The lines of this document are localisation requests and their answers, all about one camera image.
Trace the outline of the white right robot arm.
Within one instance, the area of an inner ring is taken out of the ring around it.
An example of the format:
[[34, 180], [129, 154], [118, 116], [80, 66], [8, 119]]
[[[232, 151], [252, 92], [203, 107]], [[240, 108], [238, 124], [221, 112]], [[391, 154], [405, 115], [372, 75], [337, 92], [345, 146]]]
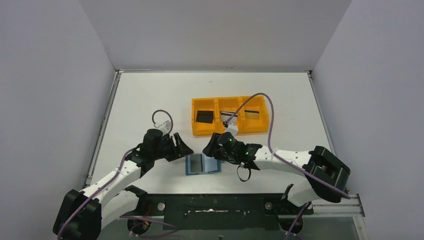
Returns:
[[271, 149], [258, 143], [243, 143], [230, 133], [214, 133], [202, 151], [206, 156], [251, 170], [276, 170], [303, 176], [287, 187], [283, 198], [301, 207], [322, 199], [339, 203], [349, 199], [346, 185], [350, 168], [323, 146], [310, 151]]

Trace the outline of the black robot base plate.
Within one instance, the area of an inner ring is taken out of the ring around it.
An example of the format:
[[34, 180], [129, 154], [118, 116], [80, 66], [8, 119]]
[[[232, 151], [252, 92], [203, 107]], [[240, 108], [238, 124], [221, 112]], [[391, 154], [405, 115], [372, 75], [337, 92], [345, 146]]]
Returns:
[[283, 229], [297, 234], [302, 216], [313, 212], [310, 204], [295, 206], [282, 193], [144, 194], [123, 216], [133, 236], [159, 238], [177, 231]]

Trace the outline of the blue leather card holder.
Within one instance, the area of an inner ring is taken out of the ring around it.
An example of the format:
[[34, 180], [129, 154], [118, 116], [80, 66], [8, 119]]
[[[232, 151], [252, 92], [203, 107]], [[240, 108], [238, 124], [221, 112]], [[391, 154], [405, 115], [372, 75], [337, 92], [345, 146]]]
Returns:
[[207, 175], [221, 172], [221, 161], [204, 153], [193, 153], [185, 157], [185, 175]]

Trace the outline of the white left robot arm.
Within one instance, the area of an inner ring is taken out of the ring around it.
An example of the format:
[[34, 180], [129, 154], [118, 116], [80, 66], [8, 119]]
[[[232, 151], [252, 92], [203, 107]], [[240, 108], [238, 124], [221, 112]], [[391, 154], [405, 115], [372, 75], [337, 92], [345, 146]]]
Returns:
[[127, 211], [134, 210], [139, 202], [130, 197], [125, 188], [143, 177], [155, 164], [168, 162], [193, 154], [178, 133], [164, 134], [159, 129], [148, 129], [143, 141], [124, 153], [118, 167], [98, 182], [80, 191], [70, 190], [65, 196], [53, 225], [53, 233], [59, 240], [95, 240], [102, 228], [114, 221], [107, 218], [105, 208], [121, 195], [127, 203]]

